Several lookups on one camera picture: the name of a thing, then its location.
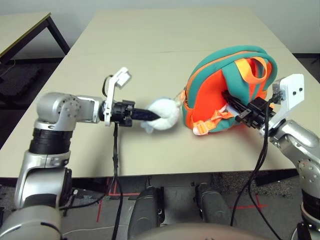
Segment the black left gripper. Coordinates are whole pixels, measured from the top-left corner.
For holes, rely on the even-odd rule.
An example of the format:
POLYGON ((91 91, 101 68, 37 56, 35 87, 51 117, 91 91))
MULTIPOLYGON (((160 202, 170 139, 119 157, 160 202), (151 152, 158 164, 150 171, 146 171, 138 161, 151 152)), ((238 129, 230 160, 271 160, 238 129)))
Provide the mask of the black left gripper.
POLYGON ((160 118, 159 115, 150 110, 134 108, 134 101, 114 102, 112 105, 112 122, 117 123, 120 127, 131 127, 133 120, 157 120, 160 118))

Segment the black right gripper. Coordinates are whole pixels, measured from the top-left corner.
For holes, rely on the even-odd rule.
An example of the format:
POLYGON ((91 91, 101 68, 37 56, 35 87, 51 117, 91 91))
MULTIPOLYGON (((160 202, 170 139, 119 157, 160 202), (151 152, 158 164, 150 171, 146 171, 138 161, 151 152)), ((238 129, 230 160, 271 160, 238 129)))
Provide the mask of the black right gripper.
POLYGON ((268 102, 261 97, 257 97, 247 105, 244 105, 238 98, 230 95, 227 90, 221 94, 227 102, 226 110, 233 115, 237 115, 235 120, 248 127, 261 129, 265 125, 266 110, 268 110, 269 118, 275 115, 268 102))

